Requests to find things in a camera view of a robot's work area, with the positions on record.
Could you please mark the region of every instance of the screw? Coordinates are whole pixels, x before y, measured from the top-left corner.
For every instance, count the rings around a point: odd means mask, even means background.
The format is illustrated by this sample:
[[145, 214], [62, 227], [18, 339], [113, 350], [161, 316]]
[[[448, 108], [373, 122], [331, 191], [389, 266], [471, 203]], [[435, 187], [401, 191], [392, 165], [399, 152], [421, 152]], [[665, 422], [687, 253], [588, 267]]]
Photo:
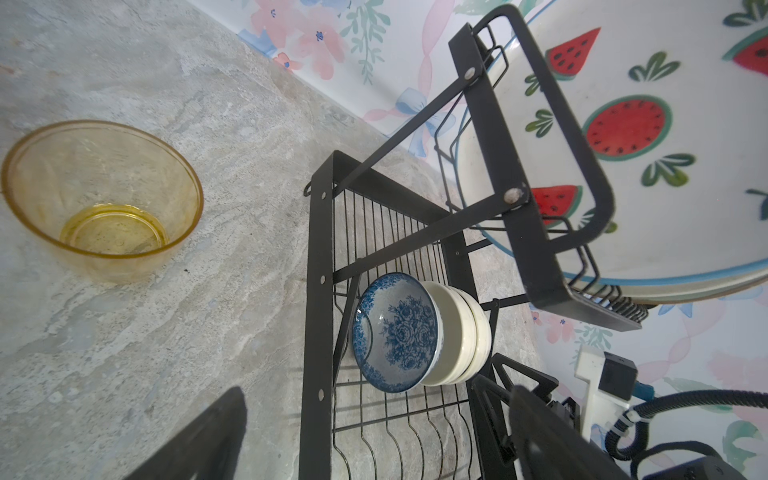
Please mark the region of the screw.
[[523, 196], [523, 190], [520, 190], [519, 188], [510, 188], [509, 190], [504, 192], [504, 202], [512, 205], [518, 200], [520, 200], [520, 197], [522, 196]]

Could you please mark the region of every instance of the stone countertop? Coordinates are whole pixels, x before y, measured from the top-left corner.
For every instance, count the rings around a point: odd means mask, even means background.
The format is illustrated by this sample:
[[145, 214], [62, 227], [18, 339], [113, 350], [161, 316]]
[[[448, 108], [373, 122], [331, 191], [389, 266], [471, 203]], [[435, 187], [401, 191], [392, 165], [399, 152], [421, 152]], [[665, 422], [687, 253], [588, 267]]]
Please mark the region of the stone countertop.
[[[205, 210], [168, 265], [112, 286], [60, 266], [0, 204], [0, 477], [121, 478], [239, 385], [249, 412], [237, 477], [295, 478], [301, 192], [331, 151], [363, 159], [382, 136], [181, 0], [2, 10], [0, 154], [56, 121], [129, 124], [190, 161]], [[401, 149], [380, 170], [439, 199], [436, 172]], [[485, 296], [521, 292], [510, 258], [472, 261]], [[499, 338], [540, 368], [526, 312], [508, 309]]]

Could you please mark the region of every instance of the amber glass bowl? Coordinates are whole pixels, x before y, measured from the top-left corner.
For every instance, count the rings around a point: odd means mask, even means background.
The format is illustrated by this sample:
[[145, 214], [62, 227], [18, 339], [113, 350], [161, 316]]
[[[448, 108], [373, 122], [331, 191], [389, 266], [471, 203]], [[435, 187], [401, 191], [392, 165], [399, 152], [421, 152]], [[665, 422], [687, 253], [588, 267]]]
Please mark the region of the amber glass bowl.
[[62, 262], [114, 283], [166, 263], [203, 213], [200, 180], [179, 152], [108, 121], [65, 121], [22, 138], [3, 162], [2, 192]]

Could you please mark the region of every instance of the dish rack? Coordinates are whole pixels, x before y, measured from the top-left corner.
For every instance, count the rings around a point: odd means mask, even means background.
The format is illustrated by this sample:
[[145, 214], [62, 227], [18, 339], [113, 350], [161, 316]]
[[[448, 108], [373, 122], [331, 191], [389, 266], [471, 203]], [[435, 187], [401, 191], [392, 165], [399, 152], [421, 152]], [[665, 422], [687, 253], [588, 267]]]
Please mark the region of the dish rack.
[[[566, 217], [543, 217], [531, 201], [494, 93], [509, 63], [490, 26], [493, 20], [495, 25], [509, 23], [519, 40], [595, 199], [594, 216], [580, 229]], [[619, 286], [600, 284], [587, 244], [602, 234], [613, 216], [611, 185], [517, 8], [503, 5], [474, 27], [467, 24], [449, 47], [458, 72], [450, 86], [364, 162], [334, 151], [304, 190], [310, 197], [310, 238], [300, 480], [329, 479], [332, 465], [334, 478], [516, 478], [514, 449], [505, 445], [508, 436], [499, 432], [498, 420], [489, 420], [498, 416], [493, 411], [502, 411], [498, 400], [481, 398], [470, 382], [387, 394], [368, 384], [354, 360], [344, 356], [356, 301], [365, 286], [384, 273], [434, 280], [478, 299], [468, 254], [491, 243], [467, 245], [464, 229], [502, 220], [515, 252], [525, 293], [481, 302], [490, 312], [494, 337], [499, 309], [526, 302], [619, 331], [639, 329], [647, 317], [647, 307], [623, 296]], [[505, 68], [492, 84], [487, 69], [494, 61], [503, 61]], [[445, 122], [434, 133], [447, 210], [372, 169], [430, 117], [449, 104], [453, 112], [462, 99], [492, 181], [494, 191], [487, 198], [466, 208], [451, 199], [444, 163], [455, 161], [452, 152], [468, 122], [448, 153], [438, 139]], [[544, 220], [560, 220], [563, 227], [547, 229]], [[582, 269], [567, 281], [556, 254], [569, 250], [581, 259]], [[587, 275], [594, 279], [577, 289]], [[557, 385], [551, 377], [518, 367], [513, 366], [540, 385], [544, 379]], [[495, 382], [490, 358], [479, 375]], [[540, 397], [548, 399], [548, 392]]]

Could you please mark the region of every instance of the red watermelon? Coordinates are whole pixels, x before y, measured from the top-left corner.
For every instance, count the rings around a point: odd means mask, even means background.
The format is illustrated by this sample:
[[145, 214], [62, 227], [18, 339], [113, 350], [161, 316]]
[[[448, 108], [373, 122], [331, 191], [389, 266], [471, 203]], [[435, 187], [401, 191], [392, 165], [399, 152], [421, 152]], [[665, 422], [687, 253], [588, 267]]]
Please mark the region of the red watermelon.
[[650, 95], [632, 95], [598, 108], [582, 132], [598, 158], [619, 161], [656, 147], [671, 125], [667, 102]]
[[733, 60], [747, 70], [768, 75], [768, 27], [734, 45], [723, 60]]
[[[581, 201], [581, 187], [578, 185], [558, 185], [556, 187], [532, 188], [534, 200], [541, 215], [552, 217], [571, 216]], [[544, 220], [544, 225], [557, 223], [559, 220]]]
[[599, 27], [545, 52], [547, 64], [555, 78], [571, 80], [581, 71], [598, 33]]

